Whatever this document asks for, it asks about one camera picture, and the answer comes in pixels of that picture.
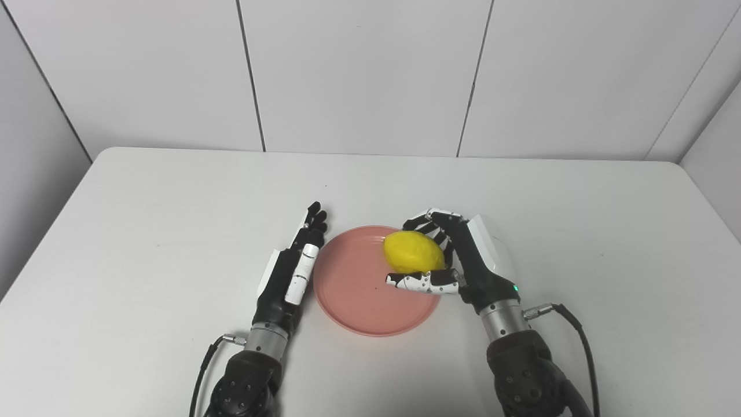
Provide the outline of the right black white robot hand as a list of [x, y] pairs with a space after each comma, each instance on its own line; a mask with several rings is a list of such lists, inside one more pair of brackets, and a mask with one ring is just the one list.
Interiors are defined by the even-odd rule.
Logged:
[[400, 290], [461, 296], [476, 313], [502, 301], [521, 301], [517, 285], [497, 267], [498, 252], [480, 217], [431, 208], [411, 217], [403, 231], [420, 232], [442, 249], [443, 266], [392, 272], [386, 284]]

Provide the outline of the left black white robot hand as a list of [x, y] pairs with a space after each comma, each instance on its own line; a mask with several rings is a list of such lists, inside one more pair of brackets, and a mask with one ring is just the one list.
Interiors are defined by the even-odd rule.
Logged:
[[325, 245], [327, 212], [318, 201], [305, 217], [288, 248], [271, 254], [263, 275], [252, 325], [267, 324], [291, 337], [301, 317], [301, 303], [318, 253]]

